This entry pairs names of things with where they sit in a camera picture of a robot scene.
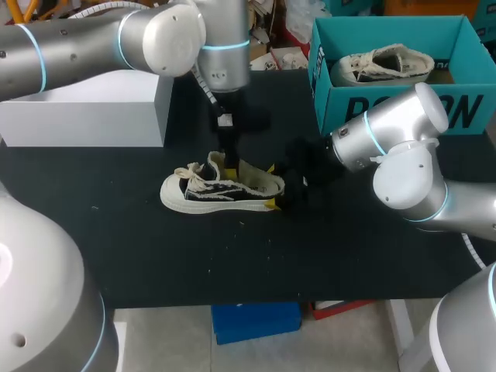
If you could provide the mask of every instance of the white floor tile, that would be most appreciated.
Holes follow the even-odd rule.
[[[212,372],[398,372],[383,303],[313,321],[293,333],[218,346]]]
[[[117,310],[127,322],[122,372],[209,372],[210,306]]]

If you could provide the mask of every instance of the red box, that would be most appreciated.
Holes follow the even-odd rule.
[[[328,318],[336,314],[341,314],[342,312],[347,312],[348,310],[353,310],[354,308],[360,308],[362,306],[371,304],[374,300],[363,300],[363,301],[343,301],[340,304],[330,306],[328,308],[323,308],[320,310],[315,309],[315,304],[310,302],[308,307],[316,320]]]

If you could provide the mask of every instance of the gray cable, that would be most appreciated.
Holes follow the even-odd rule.
[[[462,237],[463,237],[463,241],[465,242],[465,245],[467,246],[467,249],[470,252],[470,254],[472,255],[475,263],[477,265],[479,265],[481,270],[485,269],[486,265],[484,264],[484,262],[482,262],[481,258],[479,257],[479,255],[475,251],[474,246],[472,245],[472,242],[470,241],[470,238],[468,237],[468,235],[463,233]]]
[[[200,74],[200,71],[198,71],[198,68],[196,66],[193,66],[193,68],[191,69],[191,72],[195,76],[196,81],[200,84],[201,89],[205,92],[205,94],[207,95],[210,102],[213,105],[217,104],[217,100],[215,99],[215,97],[214,97],[212,91],[210,90],[210,88],[208,87],[207,83],[205,83],[205,80],[203,80],[203,77]]]
[[[137,2],[104,2],[102,4],[93,5],[77,14],[71,15],[69,18],[84,18],[103,10],[118,8],[149,9],[149,7],[141,5]]]

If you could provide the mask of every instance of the black table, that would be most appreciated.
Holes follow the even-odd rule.
[[[304,71],[253,75],[250,100],[270,108],[269,131],[242,138],[258,167],[282,158],[296,136],[317,138]],[[373,195],[372,170],[329,187],[323,212],[182,215],[162,206],[174,168],[215,149],[207,103],[177,79],[163,149],[0,148],[0,178],[22,203],[74,238],[114,308],[257,301],[441,297],[479,268],[457,233],[420,232]],[[483,136],[446,136],[446,177],[496,181]],[[486,264],[496,245],[473,239]]]

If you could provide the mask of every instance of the black and white sneaker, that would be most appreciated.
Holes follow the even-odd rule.
[[[239,161],[238,180],[228,177],[224,154],[212,151],[207,164],[191,163],[178,168],[160,190],[163,204],[177,212],[202,214],[226,209],[267,212],[271,202],[284,192],[284,181]]]
[[[425,81],[434,69],[427,54],[393,44],[341,58],[331,69],[335,87],[410,85]]]

